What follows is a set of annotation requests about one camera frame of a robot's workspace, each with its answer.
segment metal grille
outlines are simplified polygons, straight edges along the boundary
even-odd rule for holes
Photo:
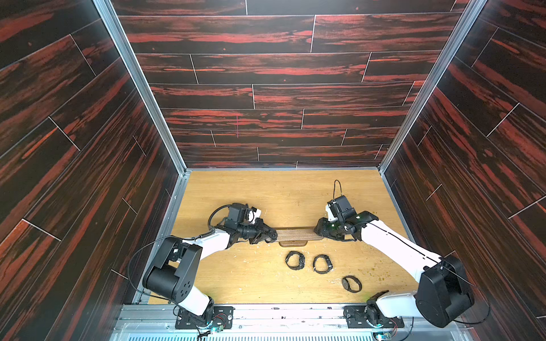
[[[203,341],[373,341],[371,333],[359,333],[352,336],[209,336]],[[197,336],[177,336],[172,333],[132,334],[128,341],[197,341]]]

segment wood plank wall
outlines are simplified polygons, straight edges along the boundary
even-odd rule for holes
[[[112,0],[188,167],[377,166],[468,1]]]
[[[546,339],[544,13],[489,0],[386,173],[420,244],[487,293],[482,341]]]
[[[106,340],[176,170],[91,0],[4,1],[0,31],[0,339]]]

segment black cable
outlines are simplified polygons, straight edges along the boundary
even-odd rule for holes
[[[430,260],[433,261],[434,263],[440,264],[440,262],[438,262],[438,261],[436,261],[436,260],[434,260],[434,259],[432,259],[432,258],[426,256],[424,253],[422,253],[421,251],[415,249],[413,246],[407,244],[407,243],[404,242],[402,239],[398,238],[396,235],[393,235],[393,234],[390,233],[389,231],[383,230],[382,228],[380,228],[379,226],[377,226],[377,225],[374,224],[374,223],[368,223],[368,224],[373,225],[373,226],[377,227],[378,229],[380,229],[381,231],[390,234],[391,236],[395,237],[396,239],[398,239],[399,241],[401,241],[401,242],[404,243],[405,245],[409,246],[410,248],[412,248],[413,250],[415,250],[416,252],[418,252],[418,253],[421,254],[422,256],[424,256],[424,257],[430,259]],[[478,321],[478,322],[462,322],[462,321],[457,321],[457,320],[453,320],[453,321],[458,322],[458,323],[467,324],[467,325],[479,325],[479,324],[485,322],[485,320],[487,320],[487,318],[491,315],[491,303],[489,302],[489,298],[487,297],[487,294],[485,293],[485,291],[483,291],[482,288],[480,288],[480,287],[478,287],[478,286],[476,286],[476,285],[470,283],[468,280],[466,280],[466,279],[464,279],[463,277],[459,276],[459,275],[456,274],[455,272],[451,271],[448,267],[445,267],[445,266],[444,266],[444,268],[445,268],[447,271],[449,271],[449,272],[451,272],[452,274],[454,274],[455,276],[457,276],[457,277],[459,277],[460,279],[462,279],[463,281],[465,281],[466,283],[472,285],[474,288],[476,288],[476,289],[478,289],[479,291],[481,291],[482,294],[483,294],[483,296],[485,297],[485,301],[486,301],[487,306],[488,306],[487,315],[486,315],[483,319],[481,319],[480,321]]]
[[[332,193],[332,199],[336,199],[336,181],[340,184],[340,192],[343,195],[343,190],[341,189],[341,182],[339,180],[334,180],[334,192]]]
[[[409,332],[408,332],[408,335],[406,335],[405,338],[401,339],[400,341],[404,341],[405,339],[407,339],[408,337],[410,337],[411,335],[411,331],[413,330],[413,324],[415,322],[415,318],[411,318],[411,328],[409,329]]]

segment light wood tabletop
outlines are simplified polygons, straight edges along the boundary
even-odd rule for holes
[[[173,235],[191,237],[207,231],[217,207],[240,202],[262,210],[272,228],[314,227],[326,217],[334,180],[357,210],[370,211],[403,236],[406,232],[377,170],[193,171],[182,198]],[[227,214],[219,211],[218,223]],[[291,250],[305,255],[305,268],[295,271],[284,262]],[[329,255],[334,269],[313,271],[319,254]],[[297,264],[297,256],[291,261]],[[360,279],[353,294],[341,284],[344,276]],[[309,241],[304,247],[278,243],[238,243],[201,261],[195,285],[216,303],[357,303],[383,290],[417,289],[415,280],[398,264],[364,242]],[[151,297],[150,304],[166,303]]]

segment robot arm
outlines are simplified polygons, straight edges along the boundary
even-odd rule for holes
[[[445,327],[474,304],[474,297],[461,261],[428,251],[393,231],[374,214],[356,210],[345,196],[328,202],[328,218],[321,218],[314,231],[337,241],[355,241],[377,248],[398,263],[419,283],[417,292],[380,292],[367,301],[373,325],[395,316],[424,317]]]
[[[230,248],[240,238],[250,244],[276,241],[277,232],[264,224],[260,214],[254,207],[234,203],[229,205],[228,216],[208,233],[188,239],[166,238],[144,273],[143,286],[190,312],[196,326],[207,326],[212,320],[214,300],[194,286],[199,261]],[[169,261],[178,262],[178,267]]]

